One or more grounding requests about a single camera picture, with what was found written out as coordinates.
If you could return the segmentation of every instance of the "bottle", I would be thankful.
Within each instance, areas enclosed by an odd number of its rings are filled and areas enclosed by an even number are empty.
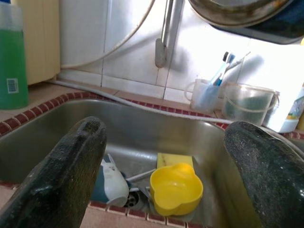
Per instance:
[[[0,109],[28,105],[21,8],[0,2]]]

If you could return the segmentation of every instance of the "yellow plastic bowl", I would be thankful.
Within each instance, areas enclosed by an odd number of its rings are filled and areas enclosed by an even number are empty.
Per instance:
[[[199,204],[203,196],[203,184],[190,165],[179,163],[152,173],[150,194],[160,215],[185,215]]]

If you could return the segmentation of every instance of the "white hose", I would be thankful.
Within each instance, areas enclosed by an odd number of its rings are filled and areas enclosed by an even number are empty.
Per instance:
[[[199,120],[199,121],[205,121],[205,122],[211,122],[211,123],[222,123],[222,124],[233,123],[233,121],[231,121],[231,120],[210,118],[210,117],[201,117],[201,116],[193,116],[193,115],[184,115],[184,114],[178,114],[178,113],[170,113],[170,112],[162,111],[162,110],[159,110],[159,109],[149,108],[149,107],[146,107],[146,106],[142,106],[140,104],[135,104],[133,102],[124,100],[122,98],[119,98],[117,96],[108,94],[106,92],[103,92],[103,91],[100,91],[100,90],[97,90],[97,89],[91,89],[91,88],[83,86],[83,85],[77,85],[77,84],[73,84],[73,83],[56,81],[56,80],[48,80],[46,82],[51,83],[51,84],[55,84],[55,85],[59,85],[59,86],[61,85],[61,86],[66,86],[66,87],[70,87],[70,88],[73,88],[73,89],[79,89],[79,90],[92,92],[92,93],[107,97],[109,99],[112,99],[114,101],[117,101],[119,103],[128,105],[128,106],[143,109],[145,111],[149,111],[149,112],[153,112],[153,113],[163,114],[163,115],[166,115],[166,116],[180,117],[180,118],[186,118],[186,119],[191,119],[191,120]],[[302,158],[304,158],[304,153],[299,148],[297,148],[292,142],[287,140],[284,136],[278,134],[277,132],[274,132],[271,129],[268,129],[268,128],[265,128],[265,127],[262,127],[262,126],[260,126],[260,128],[262,130],[266,131],[267,133],[271,134],[272,136],[274,136],[274,137],[282,140],[283,142],[287,143],[294,150],[298,151],[298,154],[301,154]]]
[[[108,94],[106,92],[100,91],[98,89],[91,89],[89,87],[83,86],[83,85],[76,85],[73,83],[68,83],[68,82],[62,82],[62,81],[56,81],[56,80],[48,80],[48,83],[52,83],[55,85],[61,85],[61,86],[66,86],[66,87],[70,87],[70,88],[74,88],[74,89],[79,89],[79,90],[84,90],[84,91],[88,91],[88,92],[92,92],[104,97],[107,97],[109,99],[112,99],[114,101],[117,101],[119,103],[128,105],[128,106],[132,106],[135,108],[140,108],[143,109],[145,111],[149,111],[149,112],[153,112],[153,113],[159,113],[159,114],[163,114],[163,115],[167,115],[167,116],[174,116],[174,117],[180,117],[180,118],[186,118],[186,119],[191,119],[191,120],[200,120],[200,121],[205,121],[205,122],[214,122],[214,123],[222,123],[222,124],[231,124],[233,121],[231,120],[224,120],[224,119],[218,119],[218,118],[210,118],[210,117],[201,117],[201,116],[193,116],[193,115],[184,115],[184,114],[178,114],[178,113],[170,113],[170,112],[166,112],[166,111],[162,111],[159,109],[154,109],[154,108],[149,108],[140,104],[135,104],[133,102],[124,100],[122,98],[119,98],[117,96]]]
[[[125,37],[123,38],[120,42],[118,42],[114,48],[112,48],[110,51],[102,54],[100,57],[96,58],[95,60],[90,60],[87,62],[83,62],[83,63],[77,63],[77,64],[67,64],[67,65],[61,65],[62,69],[66,69],[66,68],[75,68],[75,67],[79,67],[79,66],[83,66],[83,65],[87,65],[89,63],[93,63],[96,62],[98,60],[104,59],[105,57],[109,56],[110,54],[112,54],[113,52],[115,52],[117,49],[119,49],[122,45],[124,45],[137,31],[138,29],[142,26],[142,24],[144,23],[144,21],[147,19],[152,6],[154,5],[155,0],[151,0],[150,5],[147,9],[147,11],[145,12],[145,14],[143,15],[142,19],[140,20],[139,24]]]

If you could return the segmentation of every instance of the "yellow sponge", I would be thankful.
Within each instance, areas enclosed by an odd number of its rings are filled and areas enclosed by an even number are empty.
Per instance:
[[[157,154],[157,168],[176,165],[178,163],[186,163],[193,167],[192,156],[158,153]]]

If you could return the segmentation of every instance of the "kitchen sink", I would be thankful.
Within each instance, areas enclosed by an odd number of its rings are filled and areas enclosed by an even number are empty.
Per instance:
[[[1,137],[0,180],[21,183],[60,138],[88,116],[106,124],[106,153],[126,177],[156,168],[159,152],[193,157],[204,193],[192,222],[213,228],[261,227],[238,169],[224,148],[222,129],[108,101],[67,102]],[[149,185],[149,178],[142,181]]]

